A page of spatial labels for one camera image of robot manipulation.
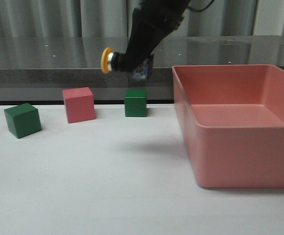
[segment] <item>gray countertop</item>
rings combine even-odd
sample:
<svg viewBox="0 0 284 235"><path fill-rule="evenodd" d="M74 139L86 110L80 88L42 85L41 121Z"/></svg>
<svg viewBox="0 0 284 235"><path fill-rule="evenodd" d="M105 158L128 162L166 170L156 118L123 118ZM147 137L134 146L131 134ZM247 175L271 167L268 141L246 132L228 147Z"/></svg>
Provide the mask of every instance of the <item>gray countertop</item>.
<svg viewBox="0 0 284 235"><path fill-rule="evenodd" d="M127 38L0 38L0 101L62 100L63 88L89 86L96 100L121 100L146 87L149 99L173 99L173 65L273 64L284 68L284 37L166 38L154 50L153 75L100 71L104 48L124 52Z"/></svg>

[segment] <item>green block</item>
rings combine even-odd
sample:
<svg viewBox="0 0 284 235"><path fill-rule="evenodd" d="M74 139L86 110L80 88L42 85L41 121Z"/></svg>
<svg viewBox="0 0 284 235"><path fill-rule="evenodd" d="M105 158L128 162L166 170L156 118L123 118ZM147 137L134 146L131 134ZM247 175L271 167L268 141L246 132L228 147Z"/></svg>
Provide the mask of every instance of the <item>green block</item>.
<svg viewBox="0 0 284 235"><path fill-rule="evenodd" d="M146 104L146 90L128 90L124 97L126 117L146 117Z"/></svg>
<svg viewBox="0 0 284 235"><path fill-rule="evenodd" d="M41 131L39 111L31 104L21 104L4 110L9 131L18 139Z"/></svg>

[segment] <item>pink bin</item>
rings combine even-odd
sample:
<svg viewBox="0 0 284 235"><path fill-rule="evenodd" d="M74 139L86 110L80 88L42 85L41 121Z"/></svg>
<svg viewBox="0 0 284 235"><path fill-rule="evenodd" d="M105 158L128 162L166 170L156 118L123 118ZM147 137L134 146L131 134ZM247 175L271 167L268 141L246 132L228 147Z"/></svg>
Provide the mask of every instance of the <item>pink bin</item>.
<svg viewBox="0 0 284 235"><path fill-rule="evenodd" d="M284 188L284 70L174 66L176 114L198 185Z"/></svg>

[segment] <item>white table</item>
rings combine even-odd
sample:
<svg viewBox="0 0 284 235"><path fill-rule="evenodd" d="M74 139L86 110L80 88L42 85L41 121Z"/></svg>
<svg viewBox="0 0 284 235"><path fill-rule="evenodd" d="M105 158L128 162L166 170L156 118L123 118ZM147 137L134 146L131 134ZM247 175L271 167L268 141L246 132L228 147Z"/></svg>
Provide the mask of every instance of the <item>white table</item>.
<svg viewBox="0 0 284 235"><path fill-rule="evenodd" d="M284 235L284 189L195 183L174 106L95 106L68 124L36 106L43 130L9 133L0 106L0 235Z"/></svg>

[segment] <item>pink block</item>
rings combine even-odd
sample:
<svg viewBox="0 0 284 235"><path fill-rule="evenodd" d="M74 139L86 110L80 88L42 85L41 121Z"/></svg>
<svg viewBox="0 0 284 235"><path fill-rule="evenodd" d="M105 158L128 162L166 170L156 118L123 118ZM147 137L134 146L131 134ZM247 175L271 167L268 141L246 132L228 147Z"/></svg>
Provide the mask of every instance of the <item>pink block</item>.
<svg viewBox="0 0 284 235"><path fill-rule="evenodd" d="M88 87L63 90L68 123L96 118L94 95Z"/></svg>

